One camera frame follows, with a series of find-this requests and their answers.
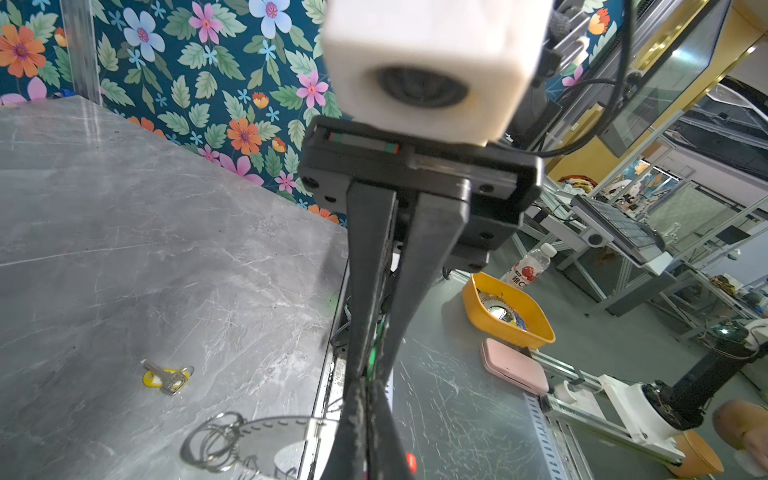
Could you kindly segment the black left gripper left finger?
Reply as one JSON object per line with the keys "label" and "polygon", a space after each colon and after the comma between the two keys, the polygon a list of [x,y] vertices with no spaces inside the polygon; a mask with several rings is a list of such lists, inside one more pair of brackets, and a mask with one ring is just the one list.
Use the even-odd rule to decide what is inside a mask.
{"label": "black left gripper left finger", "polygon": [[363,479],[365,462],[365,388],[358,378],[350,383],[346,391],[339,425],[321,479]]}

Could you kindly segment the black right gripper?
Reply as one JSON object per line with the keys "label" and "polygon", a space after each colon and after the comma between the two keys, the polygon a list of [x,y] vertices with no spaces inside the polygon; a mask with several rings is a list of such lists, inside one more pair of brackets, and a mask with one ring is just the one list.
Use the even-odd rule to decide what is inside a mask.
{"label": "black right gripper", "polygon": [[506,147],[441,143],[316,116],[304,137],[298,176],[321,208],[348,214],[350,384],[365,375],[373,345],[391,264],[396,193],[403,209],[398,241],[405,239],[409,208],[421,194],[377,348],[378,380],[389,377],[408,325],[445,262],[448,269],[479,272],[519,229],[542,191],[543,162]]}

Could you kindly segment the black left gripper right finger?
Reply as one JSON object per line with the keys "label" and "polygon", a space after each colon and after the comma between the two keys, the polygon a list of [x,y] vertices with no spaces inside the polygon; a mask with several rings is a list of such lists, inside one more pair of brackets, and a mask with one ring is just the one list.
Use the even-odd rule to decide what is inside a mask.
{"label": "black left gripper right finger", "polygon": [[380,381],[367,385],[367,467],[369,479],[413,479]]}

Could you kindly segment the silver keyring with keys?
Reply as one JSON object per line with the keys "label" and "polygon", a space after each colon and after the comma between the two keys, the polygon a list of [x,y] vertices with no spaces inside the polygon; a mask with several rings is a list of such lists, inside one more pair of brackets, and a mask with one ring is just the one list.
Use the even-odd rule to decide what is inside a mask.
{"label": "silver keyring with keys", "polygon": [[[366,415],[366,462],[364,478],[368,478],[367,467],[367,385],[375,378],[377,353],[370,354],[365,375],[360,378],[365,388]],[[257,476],[269,479],[297,479],[298,467],[281,464],[278,457],[289,447],[303,445],[329,449],[325,469],[339,425],[337,419],[312,416],[282,416],[245,420],[236,412],[217,414],[196,427],[183,441],[180,449],[181,460],[194,468],[210,473],[235,472],[241,479]],[[408,465],[413,470],[414,461],[406,453]]]}

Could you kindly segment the yellow capped key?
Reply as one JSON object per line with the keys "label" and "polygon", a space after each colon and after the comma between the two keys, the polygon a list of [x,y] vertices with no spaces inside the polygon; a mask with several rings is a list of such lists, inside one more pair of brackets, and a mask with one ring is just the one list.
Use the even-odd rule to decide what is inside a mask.
{"label": "yellow capped key", "polygon": [[192,366],[185,366],[178,370],[167,369],[147,359],[143,359],[141,365],[145,369],[145,373],[142,376],[143,385],[148,388],[158,389],[169,396],[178,394],[194,374]]}

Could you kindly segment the white robot base outside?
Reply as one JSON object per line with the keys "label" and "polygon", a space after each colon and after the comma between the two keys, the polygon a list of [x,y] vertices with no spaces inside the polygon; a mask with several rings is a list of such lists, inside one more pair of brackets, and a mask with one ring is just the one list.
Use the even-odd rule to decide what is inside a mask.
{"label": "white robot base outside", "polygon": [[705,405],[714,394],[744,366],[766,353],[766,349],[760,348],[753,356],[736,358],[712,351],[673,386],[661,382],[628,385],[609,375],[596,377],[537,351],[532,353],[532,358],[547,372],[605,395],[620,422],[612,423],[552,394],[540,399],[548,418],[580,427],[602,440],[678,467],[683,463],[684,454],[673,438],[700,426]]}

